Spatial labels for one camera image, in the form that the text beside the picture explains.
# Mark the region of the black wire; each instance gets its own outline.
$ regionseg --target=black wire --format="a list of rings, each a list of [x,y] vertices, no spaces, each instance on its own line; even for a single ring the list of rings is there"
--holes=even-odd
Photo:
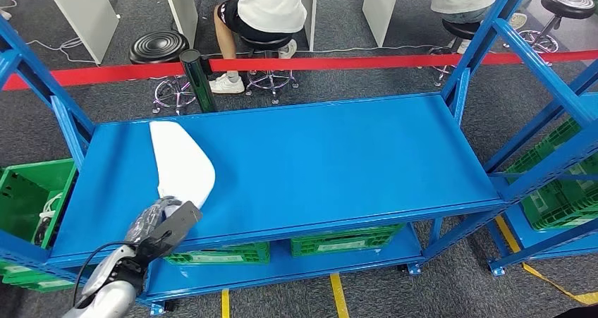
[[[95,256],[98,252],[102,251],[106,247],[109,247],[112,245],[128,245],[128,246],[132,246],[132,247],[138,246],[138,244],[135,244],[133,242],[128,242],[128,241],[122,240],[122,241],[118,241],[118,242],[106,243],[106,244],[100,246],[99,248],[95,249],[94,252],[92,252],[92,254],[85,260],[85,262],[83,263],[83,266],[81,266],[81,269],[79,269],[79,274],[77,274],[77,281],[75,282],[75,290],[73,291],[73,307],[75,307],[75,305],[77,305],[77,288],[79,287],[79,282],[81,281],[81,275],[83,275],[83,270],[90,263],[93,256]]]

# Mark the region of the white sneaker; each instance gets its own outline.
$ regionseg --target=white sneaker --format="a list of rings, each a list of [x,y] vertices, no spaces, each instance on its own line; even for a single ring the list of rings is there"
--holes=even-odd
[[[216,80],[210,80],[209,87],[214,94],[240,94],[245,91],[241,77],[239,77],[237,82],[231,82],[226,74],[223,74]]]
[[[297,52],[297,42],[292,39],[286,46],[279,49],[280,59],[289,59]]]
[[[0,9],[0,15],[2,15],[2,18],[4,18],[5,20],[10,20],[11,17],[13,17],[11,15],[11,13],[9,13],[8,11],[4,11],[2,9]]]
[[[461,45],[459,45],[459,49],[457,49],[457,54],[463,55],[465,53],[465,50],[467,50],[467,48],[469,47],[470,43],[470,40],[464,39],[463,42],[461,42]],[[453,39],[449,44],[447,44],[446,47],[452,48],[453,44],[455,44],[455,39]]]
[[[508,24],[515,30],[521,29],[527,22],[527,15],[524,13],[514,13]]]

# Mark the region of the white cable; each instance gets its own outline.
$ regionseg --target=white cable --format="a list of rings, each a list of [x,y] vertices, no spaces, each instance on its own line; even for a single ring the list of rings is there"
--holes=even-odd
[[[312,53],[312,54],[324,54],[324,53],[330,53],[330,52],[346,52],[346,51],[363,51],[363,50],[378,50],[378,49],[383,49],[383,50],[399,50],[399,49],[403,49],[403,48],[435,48],[435,47],[440,47],[439,45],[431,45],[431,44],[422,44],[422,45],[401,45],[400,47],[375,47],[375,48],[360,48],[360,47],[355,47],[355,48],[348,48],[348,49],[330,49],[330,50],[319,50],[319,51],[309,51],[309,50],[297,50],[296,52],[299,53]],[[255,51],[254,54],[259,54],[262,53],[263,51]],[[247,55],[249,54],[248,52],[238,52],[237,55]],[[204,55],[204,56],[222,56],[222,54],[218,53],[218,54],[208,54],[208,55]]]
[[[0,9],[6,9],[6,8],[14,8],[17,6],[17,1],[15,0],[11,0],[13,2],[13,5],[11,6],[0,6]]]
[[[66,55],[66,60],[69,62],[75,62],[75,63],[93,63],[96,64],[94,61],[86,61],[84,59],[72,59],[69,55],[68,52],[64,51],[64,49],[71,49],[74,47],[79,47],[81,44],[83,44],[83,42],[81,41],[81,39],[79,37],[70,39],[68,41],[63,42],[62,44],[60,44],[59,47],[57,48],[53,48],[47,44],[41,43],[39,40],[34,39],[31,42],[27,42],[27,44],[33,44],[33,43],[38,43],[39,45],[41,45],[42,47],[52,50],[52,51],[60,51],[63,54]]]
[[[378,50],[378,49],[386,49],[386,50],[399,50],[403,48],[434,48],[438,47],[438,45],[431,45],[431,44],[422,44],[422,45],[401,45],[400,47],[375,47],[375,48],[349,48],[349,49],[332,49],[332,50],[319,50],[319,51],[309,51],[309,50],[300,50],[297,52],[312,52],[316,54],[324,54],[329,52],[342,52],[342,51],[356,51],[356,50]]]
[[[46,204],[44,204],[44,212],[48,212],[52,210],[52,204],[56,201],[59,200],[60,198],[62,198],[62,192],[60,192],[58,195],[50,198]]]
[[[11,0],[11,1],[13,2],[13,5],[11,5],[11,6],[0,6],[0,9],[13,8],[13,7],[17,6],[17,1],[15,1],[15,0]],[[82,59],[72,59],[68,55],[68,52],[64,51],[64,49],[71,49],[71,48],[78,47],[81,44],[83,44],[83,42],[81,42],[81,39],[79,37],[70,39],[70,40],[64,42],[63,44],[60,44],[60,47],[58,47],[58,48],[53,48],[53,47],[51,47],[49,45],[45,45],[44,43],[41,43],[37,39],[34,39],[31,42],[28,42],[27,44],[32,44],[32,43],[38,43],[42,47],[44,47],[46,49],[50,49],[52,51],[60,51],[60,52],[62,52],[63,54],[66,55],[66,59],[69,62],[93,63],[93,64],[96,64],[94,61],[86,61],[86,60],[82,60]]]

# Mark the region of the lower shelf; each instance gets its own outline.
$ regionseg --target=lower shelf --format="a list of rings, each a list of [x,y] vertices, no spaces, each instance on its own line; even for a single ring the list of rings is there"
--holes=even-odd
[[[163,259],[152,265],[144,300],[160,301],[219,291],[224,288],[262,286],[295,281],[334,272],[415,263],[423,260],[412,225],[399,231],[382,249],[292,257],[288,240],[270,244],[266,265],[202,265],[182,267]]]
[[[522,249],[530,247],[531,245],[566,231],[566,229],[545,231],[534,230],[525,218],[523,210],[519,204],[506,210],[503,214],[503,218],[505,218],[505,222],[508,224],[513,236]],[[594,234],[556,249],[540,253],[531,257],[530,259],[565,257],[571,255],[583,255],[593,252],[598,252],[598,234]]]

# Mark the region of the blue metal shelf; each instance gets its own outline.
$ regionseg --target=blue metal shelf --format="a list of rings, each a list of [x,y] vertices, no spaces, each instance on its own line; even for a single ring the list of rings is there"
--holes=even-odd
[[[563,230],[545,230],[536,231],[525,218],[520,204],[510,207],[503,213],[503,218],[508,224],[511,233],[517,240],[517,244],[521,249],[530,247],[536,243],[540,243],[548,238],[552,238],[559,233],[567,231]],[[594,234],[586,238],[575,240],[572,243],[567,243],[553,250],[539,253],[530,256],[529,259],[546,259],[555,257],[565,257],[571,255],[583,255],[586,253],[598,252],[598,235]]]
[[[562,175],[571,164],[598,152],[598,120],[580,98],[598,80],[598,61],[569,84],[562,81],[506,22],[520,1],[494,2],[438,93],[161,118],[179,122],[216,169],[214,191],[202,208],[204,219],[178,250],[276,242],[268,266],[187,267],[182,274],[181,267],[157,261],[149,275],[148,297],[139,301],[156,306],[167,298],[224,286],[390,264],[407,263],[415,274],[416,263],[428,262]],[[460,120],[470,77],[499,35],[554,99],[481,165],[460,130]],[[133,219],[158,197],[148,126],[155,119],[96,126],[1,18],[0,41],[0,84],[16,71],[54,111],[80,173],[54,249],[42,250],[2,231],[0,238],[8,243],[0,245],[0,257],[72,279],[72,270],[65,268],[81,265],[102,243],[122,239]],[[582,130],[514,183],[493,185],[489,176],[504,180],[496,169],[563,112]],[[467,216],[440,236],[442,217],[457,214]],[[423,219],[434,219],[430,243],[423,251],[412,228],[379,253],[364,250],[293,259],[281,243],[316,232]],[[518,224],[511,220],[517,230]],[[532,255],[547,253],[595,231],[598,219],[526,250],[536,252]],[[92,262],[103,256],[98,254]],[[526,257],[527,252],[515,253],[501,261],[512,264]]]
[[[204,218],[178,251],[502,204],[438,94],[165,119],[180,123],[216,170]],[[97,126],[51,264],[79,265],[97,246],[122,238],[158,198],[148,122]],[[90,227],[94,235],[80,239]]]
[[[423,261],[421,247],[411,225],[400,230],[378,250],[337,252],[292,257],[288,240],[270,243],[270,264],[202,265],[181,267],[159,260],[146,283],[145,299],[151,302],[219,291],[327,276],[333,272]]]
[[[591,92],[583,94],[580,96],[580,101],[585,105],[591,115],[594,117],[598,115],[598,93]],[[507,185],[506,181],[502,178],[493,178],[492,181],[496,184],[497,188],[504,188]],[[523,260],[567,257],[598,252],[598,234],[578,236],[577,234],[573,234],[570,228],[562,230],[534,230],[525,217],[520,203],[509,207],[502,214],[502,217],[522,251],[518,253],[519,257],[511,254],[498,228],[494,223],[490,223],[488,225],[490,236],[501,252],[501,259],[490,261],[490,268],[496,276],[504,274],[505,266]],[[586,235],[590,232],[592,231],[580,231],[580,235]],[[541,249],[539,248],[539,244],[548,245],[549,247],[554,246],[554,248],[548,250]]]

